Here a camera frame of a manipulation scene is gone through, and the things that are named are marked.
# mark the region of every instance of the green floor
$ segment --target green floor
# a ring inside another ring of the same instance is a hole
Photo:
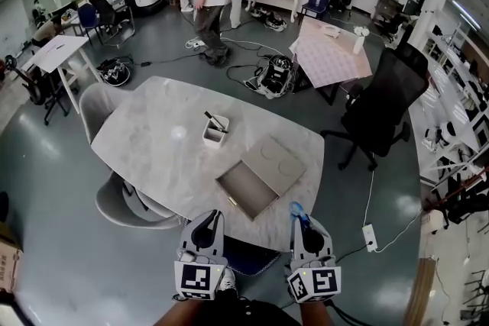
[[[243,22],[249,18],[244,13]],[[349,30],[369,22],[357,14],[351,16],[350,24],[326,20]],[[252,21],[224,36],[289,53],[287,48],[297,34],[297,24],[276,33]],[[95,41],[94,47],[87,44],[86,49],[97,63],[123,54],[131,54],[137,63],[154,62],[136,68],[127,89],[135,89],[149,76],[164,76],[234,96],[316,132],[341,130],[344,92],[332,107],[313,89],[268,100],[197,57],[163,63],[194,54],[185,48],[185,42],[194,37],[191,23],[167,8],[138,20],[137,34],[119,51],[100,47]],[[256,64],[256,51],[232,49],[232,65]],[[375,69],[382,40],[371,35],[365,49]],[[251,74],[251,69],[239,69],[232,76],[247,79]],[[67,118],[59,111],[50,126],[44,127],[43,116],[42,107],[28,102],[0,137],[0,187],[11,197],[8,220],[21,237],[25,252],[18,280],[22,308],[35,324],[50,326],[151,325],[172,305],[173,260],[180,232],[120,228],[106,221],[94,198],[108,177],[108,169],[91,151],[81,118],[73,109]],[[332,235],[337,257],[364,244],[361,226],[371,184],[368,162],[361,153],[344,172],[338,171],[337,163],[348,147],[343,140],[326,140],[322,183],[313,211]],[[375,172],[367,222],[374,224],[379,247],[406,227],[418,207],[419,169],[411,140],[395,145],[389,157],[379,159]],[[401,325],[416,275],[418,247],[416,222],[383,253],[363,250],[346,258],[341,262],[343,293],[335,299],[336,305],[368,324]],[[283,277],[287,261],[288,255],[284,255],[258,277],[238,277],[241,295],[279,306],[287,304],[290,298]],[[299,314],[297,305],[287,311],[295,317]]]

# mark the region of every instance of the fluorescent light tube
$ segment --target fluorescent light tube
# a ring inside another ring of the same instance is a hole
[[[471,21],[472,24],[474,24],[475,26],[477,26],[477,29],[480,29],[481,28],[480,24],[478,24],[473,19],[473,17],[468,12],[466,12],[466,10],[464,10],[464,8],[462,6],[460,6],[459,3],[457,3],[455,0],[452,0],[452,3],[455,5],[456,8],[458,8],[461,12],[463,12],[465,14],[465,16]]]
[[[464,19],[465,19],[465,22],[467,22],[468,24],[470,24],[470,25],[471,25],[471,27],[472,27],[472,28],[473,28],[475,31],[477,31],[477,29],[474,27],[474,25],[473,25],[472,23],[470,23],[470,22],[468,21],[468,19],[467,19],[467,18],[466,18],[466,17],[465,17],[463,14],[460,14],[460,16],[461,16],[462,18],[464,18]]]

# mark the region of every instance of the forearm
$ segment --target forearm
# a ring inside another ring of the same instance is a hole
[[[322,302],[300,305],[303,326],[333,326],[326,306]]]
[[[201,300],[178,302],[154,326],[190,326],[203,303]]]

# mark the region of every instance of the white sneaker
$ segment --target white sneaker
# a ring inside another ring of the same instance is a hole
[[[222,277],[221,284],[219,285],[220,291],[226,291],[227,289],[234,289],[236,292],[238,291],[236,289],[235,273],[229,268],[225,269],[224,276]]]

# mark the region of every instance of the hand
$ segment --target hand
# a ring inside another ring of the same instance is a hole
[[[206,0],[196,0],[195,8],[197,10],[202,10],[202,8],[204,7],[204,3],[205,2],[206,2]]]

